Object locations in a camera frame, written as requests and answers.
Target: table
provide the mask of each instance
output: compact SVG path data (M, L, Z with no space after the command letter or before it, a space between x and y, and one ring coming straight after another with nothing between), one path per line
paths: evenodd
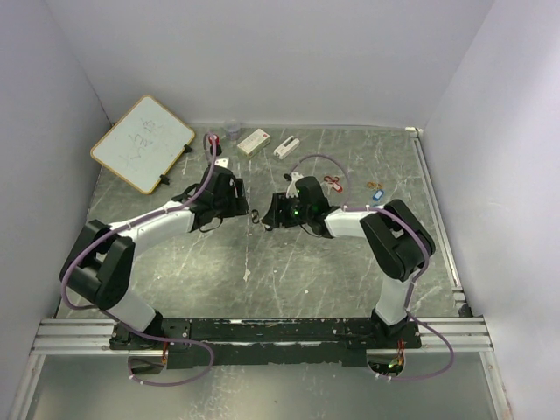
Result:
M194 151L185 154L168 172L171 185L161 185L152 195L140 192L110 171L101 170L89 209L89 219L122 221L164 204L192 183L200 182L207 165L201 138L212 127L193 127ZM264 215L273 192L285 191L283 175L302 156L326 153L348 168L353 181L350 205L373 205L368 181L383 184L380 203L400 198L430 232L437 253L419 281L412 311L419 317L456 317L453 278L437 218L431 208L417 145L403 129L371 127L310 128L261 127L271 144L249 161L234 145L222 141L223 157L245 181L251 209ZM255 128L243 129L241 139ZM301 144L284 161L273 157L274 149L293 135ZM298 168L322 181L339 176L332 163L312 158ZM333 204L342 195L329 190ZM209 318L304 318L368 316L377 302L384 274L377 267L365 241L335 240L309 236L298 227L265 232L249 217L224 220L206 234L176 236L140 255L135 263L132 288L165 317ZM73 293L74 302L81 302ZM69 311L61 306L59 318L95 319L98 311Z

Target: gray marble tabletop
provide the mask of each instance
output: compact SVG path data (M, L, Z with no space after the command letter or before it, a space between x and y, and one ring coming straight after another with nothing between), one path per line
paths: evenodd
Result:
M89 219L109 223L143 214L164 204L172 195L199 182L206 167L201 138L209 127L193 127L194 152L180 157L168 173L171 185L161 185L143 195L116 175L102 169L94 191ZM400 198L426 226L437 244L430 268L416 287L412 311L420 317L458 316L429 207L417 152L402 129L379 128L267 128L271 143L250 160L235 146L222 141L229 168L245 181L251 209L264 215L273 192L285 191L283 178L291 165L310 153L326 153L348 168L353 181L351 205L373 205L368 181L381 183L380 203ZM243 129L241 139L254 128ZM301 144L284 161L273 150L288 136ZM332 163L312 158L298 168L322 181L339 176ZM324 185L334 205L346 192ZM291 318L367 316L380 296L384 274L365 241L356 238L318 239L298 227L265 232L249 217L224 220L218 229L202 234L175 236L136 259L131 284L165 317ZM82 302L74 294L74 301ZM64 305L59 318L95 319L97 311L69 311Z

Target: clear plastic cup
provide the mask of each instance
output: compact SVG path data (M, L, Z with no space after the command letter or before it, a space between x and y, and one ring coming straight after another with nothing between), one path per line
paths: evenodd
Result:
M241 125L239 121L235 119L227 120L224 122L224 130L227 133L227 139L231 141L236 141L241 134Z

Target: blue object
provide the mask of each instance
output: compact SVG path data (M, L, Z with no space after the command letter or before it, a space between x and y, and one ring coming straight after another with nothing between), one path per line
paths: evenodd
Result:
M372 197L372 199L374 199L374 201L379 201L382 199L382 196L385 192L383 190L377 190L374 194L374 196Z

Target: whiteboard stand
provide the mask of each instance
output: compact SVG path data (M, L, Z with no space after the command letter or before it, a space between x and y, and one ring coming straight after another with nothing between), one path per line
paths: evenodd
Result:
M169 185L167 172L192 150L193 139L193 129L147 94L92 148L91 157L150 194L160 182Z

